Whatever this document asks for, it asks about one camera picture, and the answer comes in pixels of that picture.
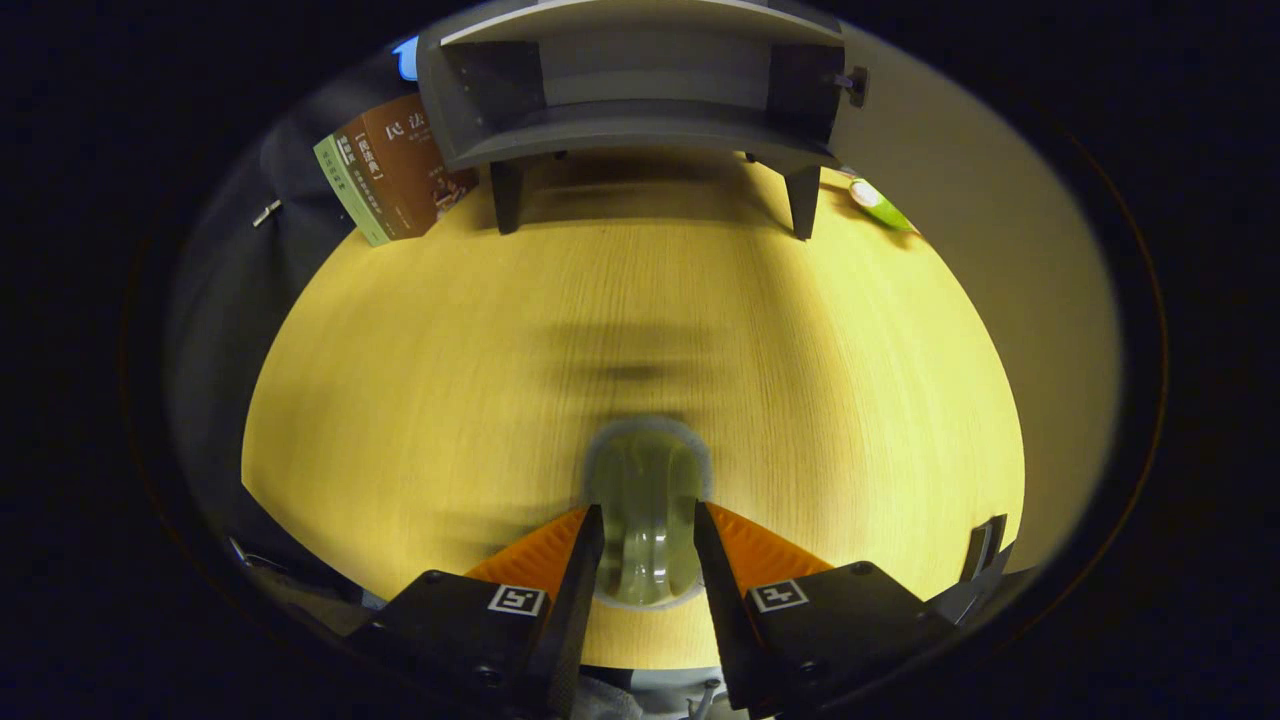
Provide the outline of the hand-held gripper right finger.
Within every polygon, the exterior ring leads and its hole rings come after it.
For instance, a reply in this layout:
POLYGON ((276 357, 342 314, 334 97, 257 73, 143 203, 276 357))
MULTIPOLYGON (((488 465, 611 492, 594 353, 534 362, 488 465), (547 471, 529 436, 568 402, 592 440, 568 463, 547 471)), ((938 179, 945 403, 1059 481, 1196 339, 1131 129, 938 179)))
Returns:
POLYGON ((873 562, 832 568, 716 503, 694 518, 730 703, 753 717, 851 717, 956 632, 873 562))

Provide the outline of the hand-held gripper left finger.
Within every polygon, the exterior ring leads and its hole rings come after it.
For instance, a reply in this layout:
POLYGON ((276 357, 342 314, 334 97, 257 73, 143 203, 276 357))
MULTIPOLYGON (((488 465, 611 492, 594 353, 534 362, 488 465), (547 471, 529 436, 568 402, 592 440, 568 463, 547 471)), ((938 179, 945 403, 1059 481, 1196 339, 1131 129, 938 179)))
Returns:
POLYGON ((472 571, 425 571, 346 646, 420 689, 430 719, 567 719, 603 547, 602 509, 575 509, 472 571))

